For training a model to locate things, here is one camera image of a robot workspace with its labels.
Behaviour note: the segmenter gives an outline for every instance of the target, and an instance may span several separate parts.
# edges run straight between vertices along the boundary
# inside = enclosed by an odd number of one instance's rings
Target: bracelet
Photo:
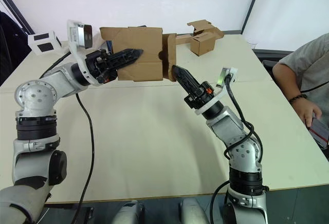
[[[296,96],[296,97],[294,97],[294,98],[291,98],[290,100],[289,100],[289,103],[290,104],[292,104],[295,100],[297,100],[298,98],[305,98],[305,99],[307,99],[307,95],[305,95],[305,94],[301,94],[301,95],[299,95],[299,96]]]

